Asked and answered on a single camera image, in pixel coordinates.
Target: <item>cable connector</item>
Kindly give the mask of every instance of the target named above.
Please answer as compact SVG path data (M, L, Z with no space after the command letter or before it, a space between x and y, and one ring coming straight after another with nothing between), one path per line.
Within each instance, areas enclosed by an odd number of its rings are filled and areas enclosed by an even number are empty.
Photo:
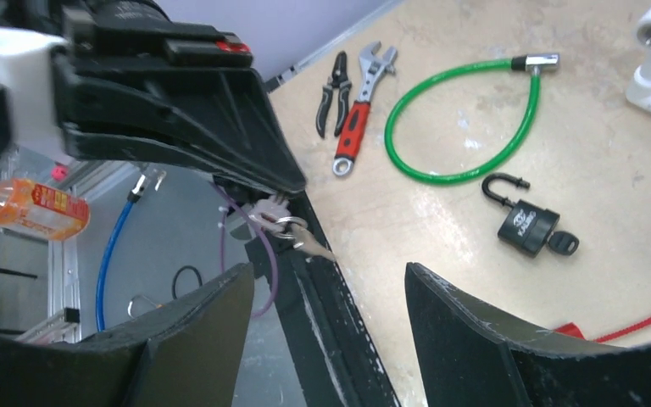
M512 70L528 71L533 75L557 70L560 67L559 53L528 53L510 60Z
M138 200L143 196L143 193L145 193L148 189L148 186L150 186L154 180L156 182L154 189L158 191L159 187L161 186L161 182L164 181L165 177L166 171L164 170L157 170L153 167L146 169L146 171L144 171L144 173L141 173L141 176L138 177L138 181L136 181L136 185L133 187L133 189L128 192L128 200L134 204L138 202Z

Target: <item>robotic arm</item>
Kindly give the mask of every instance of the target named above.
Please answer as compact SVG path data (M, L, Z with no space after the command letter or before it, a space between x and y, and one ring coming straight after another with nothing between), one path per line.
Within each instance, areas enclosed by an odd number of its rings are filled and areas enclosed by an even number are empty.
M171 22L153 0L0 0L0 156L202 170L293 195L305 178L253 55L233 33Z

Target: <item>wrench jaw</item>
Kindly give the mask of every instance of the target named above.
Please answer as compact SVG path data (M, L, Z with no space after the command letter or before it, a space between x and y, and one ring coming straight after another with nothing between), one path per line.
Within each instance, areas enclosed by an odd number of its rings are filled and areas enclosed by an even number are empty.
M381 49L381 42L375 41L368 44L360 52L358 61L360 62L360 70L363 75L363 85L361 85L360 93L356 97L358 102L370 102L373 94L373 89L383 76L383 73L395 75L395 67L393 61L398 56L398 50L395 47L389 47L383 54L383 58L379 58L376 53Z

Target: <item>bottle label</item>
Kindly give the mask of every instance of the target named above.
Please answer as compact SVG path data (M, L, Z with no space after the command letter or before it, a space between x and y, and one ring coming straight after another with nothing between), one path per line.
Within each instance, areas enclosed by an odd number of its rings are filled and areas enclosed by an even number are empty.
M37 206L83 222L88 221L88 203L81 198L72 197L66 192L41 184L34 186L31 198Z
M56 232L56 229L52 227L44 226L40 223L33 222L28 219L28 215L22 215L23 217L18 218L14 221L17 225L21 225L25 228L37 231L41 233L44 237L49 237Z

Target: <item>orange bottle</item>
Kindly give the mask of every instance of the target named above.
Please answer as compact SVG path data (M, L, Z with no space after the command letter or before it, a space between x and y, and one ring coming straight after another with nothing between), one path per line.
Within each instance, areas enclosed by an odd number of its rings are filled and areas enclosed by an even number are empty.
M25 178L0 181L0 226L46 240L66 240L86 228L88 203Z

